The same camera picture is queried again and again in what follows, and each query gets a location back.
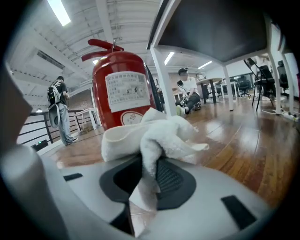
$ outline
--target wall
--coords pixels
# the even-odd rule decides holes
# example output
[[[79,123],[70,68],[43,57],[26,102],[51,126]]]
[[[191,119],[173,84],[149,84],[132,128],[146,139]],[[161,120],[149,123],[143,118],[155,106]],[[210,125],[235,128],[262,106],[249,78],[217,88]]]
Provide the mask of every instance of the wall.
[[[227,71],[228,71],[229,77],[251,73],[250,69],[246,66],[244,61],[238,61],[238,62],[229,64],[227,66]],[[206,75],[206,78],[213,78],[213,77],[225,78],[222,66],[215,67],[212,70],[209,70],[208,72],[205,73],[205,75]]]
[[[93,108],[90,89],[87,89],[70,97],[68,105],[69,110],[83,110],[87,108]]]
[[[275,26],[272,25],[272,32],[271,32],[271,53],[274,58],[275,64],[276,64],[276,70],[278,67],[278,62],[282,60],[281,53],[278,51],[278,45],[280,41],[280,30],[277,29]],[[290,71],[292,74],[293,84],[294,84],[294,96],[299,97],[299,91],[298,91],[298,80],[297,80],[297,74],[298,74],[298,68],[297,68],[297,62],[292,53],[286,54],[286,59],[290,67]],[[245,65],[244,61],[238,61],[235,63],[232,63],[227,66],[229,77],[236,76],[240,74],[247,74],[250,73],[250,69]],[[213,78],[213,77],[222,77],[225,78],[223,68],[221,66],[216,67],[214,69],[211,69],[207,71],[206,73],[207,78]]]
[[[196,78],[196,74],[194,74],[194,73],[189,73],[188,75],[190,77]],[[159,80],[159,77],[158,77],[157,74],[152,74],[152,77],[154,79],[155,84],[156,84],[156,79],[158,79],[158,83],[160,83],[160,80]],[[177,82],[179,81],[178,73],[169,73],[169,78],[170,78],[170,81],[171,81],[172,88],[177,88],[178,89],[178,86],[177,86]]]

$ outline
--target white cloth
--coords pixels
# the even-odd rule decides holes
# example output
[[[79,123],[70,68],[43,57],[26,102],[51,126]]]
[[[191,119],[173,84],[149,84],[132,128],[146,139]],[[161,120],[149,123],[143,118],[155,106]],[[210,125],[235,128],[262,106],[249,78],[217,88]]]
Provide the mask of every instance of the white cloth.
[[[179,86],[179,89],[182,93],[188,93],[194,88],[195,93],[200,95],[197,89],[196,79],[194,77],[187,77],[187,80],[182,81],[182,83],[182,86]]]
[[[206,150],[205,143],[187,143],[197,130],[184,118],[169,117],[150,108],[141,123],[113,127],[103,134],[102,157],[104,161],[116,160],[128,155],[142,154],[142,179],[130,200],[147,211],[156,210],[156,193],[159,192],[156,177],[156,161],[161,155],[182,159]]]

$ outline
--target office chair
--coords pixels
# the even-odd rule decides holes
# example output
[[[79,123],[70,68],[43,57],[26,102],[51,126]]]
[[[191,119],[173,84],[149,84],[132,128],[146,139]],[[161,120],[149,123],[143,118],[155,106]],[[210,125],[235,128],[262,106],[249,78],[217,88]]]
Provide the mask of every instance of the office chair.
[[[277,70],[279,73],[279,83],[285,93],[285,90],[287,90],[289,88],[289,84],[287,81],[287,75],[286,75],[286,71],[285,71],[285,66],[284,66],[282,60],[278,62],[278,65],[279,65],[279,67],[277,67]]]
[[[242,90],[242,93],[240,94],[240,96],[251,96],[249,94],[249,89],[251,88],[251,83],[249,80],[246,79],[245,76],[241,76],[238,78],[238,82],[239,82],[239,89]]]
[[[259,105],[259,102],[260,102],[262,90],[263,90],[263,96],[268,97],[270,99],[270,102],[272,103],[272,106],[274,106],[273,101],[272,101],[271,98],[274,98],[276,96],[276,90],[275,90],[275,85],[274,85],[275,80],[274,80],[274,78],[272,76],[272,73],[270,72],[268,66],[263,65],[261,67],[258,67],[257,64],[251,58],[248,58],[247,60],[244,60],[244,63],[246,64],[246,66],[250,69],[250,71],[255,76],[252,106],[253,106],[253,103],[254,103],[256,86],[259,89],[259,95],[258,95],[258,102],[257,102],[257,106],[256,106],[256,111],[258,109],[258,105]],[[260,70],[260,79],[252,71],[251,66],[253,66],[253,65],[255,65]]]
[[[222,81],[219,81],[215,84],[215,87],[216,87],[216,90],[217,90],[217,94],[218,94],[218,98],[220,97],[220,94],[222,93],[221,91],[221,84],[222,84]]]

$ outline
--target red fire extinguisher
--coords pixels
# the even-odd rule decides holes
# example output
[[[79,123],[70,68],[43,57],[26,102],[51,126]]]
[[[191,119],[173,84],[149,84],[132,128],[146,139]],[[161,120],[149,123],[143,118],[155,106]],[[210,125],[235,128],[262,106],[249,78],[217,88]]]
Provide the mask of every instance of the red fire extinguisher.
[[[93,92],[104,130],[139,123],[150,107],[155,108],[143,60],[115,41],[90,39],[88,43],[107,49],[82,56],[82,61],[101,57],[93,69]]]

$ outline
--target dark vent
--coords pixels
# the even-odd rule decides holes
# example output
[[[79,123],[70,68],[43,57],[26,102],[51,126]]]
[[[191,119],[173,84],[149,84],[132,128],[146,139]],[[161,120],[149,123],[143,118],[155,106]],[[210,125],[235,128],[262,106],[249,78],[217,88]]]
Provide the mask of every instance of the dark vent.
[[[44,53],[41,50],[38,51],[37,55],[40,56],[41,58],[45,59],[46,61],[52,63],[53,65],[57,66],[60,69],[64,69],[64,67],[65,67],[60,62],[58,62],[54,58],[50,57],[49,55],[47,55],[46,53]]]

